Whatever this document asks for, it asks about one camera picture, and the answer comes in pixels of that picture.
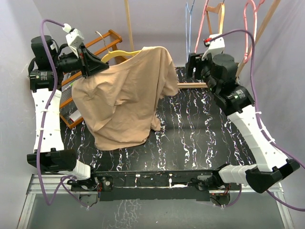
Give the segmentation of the gold yellow hanger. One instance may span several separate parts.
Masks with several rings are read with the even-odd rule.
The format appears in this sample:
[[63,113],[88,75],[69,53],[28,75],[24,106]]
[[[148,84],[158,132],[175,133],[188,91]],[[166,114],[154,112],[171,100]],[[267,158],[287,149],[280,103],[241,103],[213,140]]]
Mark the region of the gold yellow hanger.
[[110,59],[119,59],[120,63],[124,62],[127,60],[126,56],[135,56],[138,53],[141,52],[141,50],[138,51],[133,51],[133,52],[127,52],[127,51],[123,51],[123,50],[114,50],[114,51],[110,51],[108,48],[106,48],[106,50],[108,51],[107,54],[105,54],[102,58],[101,58],[101,62],[103,63],[108,63]]

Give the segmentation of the beige t shirt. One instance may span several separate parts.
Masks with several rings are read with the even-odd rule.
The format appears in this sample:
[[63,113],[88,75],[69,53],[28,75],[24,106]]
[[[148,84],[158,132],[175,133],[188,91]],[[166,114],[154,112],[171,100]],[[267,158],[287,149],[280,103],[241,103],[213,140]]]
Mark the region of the beige t shirt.
[[173,59],[162,46],[143,47],[134,57],[72,85],[73,101],[99,150],[138,146],[161,129],[160,99],[178,93]]

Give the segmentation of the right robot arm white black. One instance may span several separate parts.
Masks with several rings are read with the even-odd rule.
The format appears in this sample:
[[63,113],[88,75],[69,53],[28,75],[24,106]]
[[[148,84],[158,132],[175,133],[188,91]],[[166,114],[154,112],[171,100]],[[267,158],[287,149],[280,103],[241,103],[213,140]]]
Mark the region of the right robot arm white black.
[[224,189],[229,183],[249,185],[257,193],[271,186],[300,168],[294,159],[289,159],[266,138],[258,125],[254,99],[248,90],[235,81],[237,64],[228,54],[215,56],[210,53],[191,53],[186,64],[188,78],[203,80],[212,93],[216,104],[237,127],[251,150],[256,164],[250,166],[223,165],[213,171],[213,185]]

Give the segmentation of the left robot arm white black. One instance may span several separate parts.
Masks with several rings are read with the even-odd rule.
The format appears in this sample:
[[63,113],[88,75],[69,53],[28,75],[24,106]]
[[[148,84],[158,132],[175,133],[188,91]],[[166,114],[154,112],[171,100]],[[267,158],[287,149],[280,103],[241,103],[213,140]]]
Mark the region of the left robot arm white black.
[[81,35],[69,33],[61,46],[49,35],[45,40],[55,68],[50,65],[41,37],[33,38],[31,49],[35,57],[28,73],[35,103],[36,140],[27,162],[40,172],[73,176],[82,180],[87,190],[94,190],[99,182],[90,166],[80,162],[73,150],[64,148],[60,130],[61,82],[65,73],[80,71],[83,77],[89,77],[109,66],[85,47]]

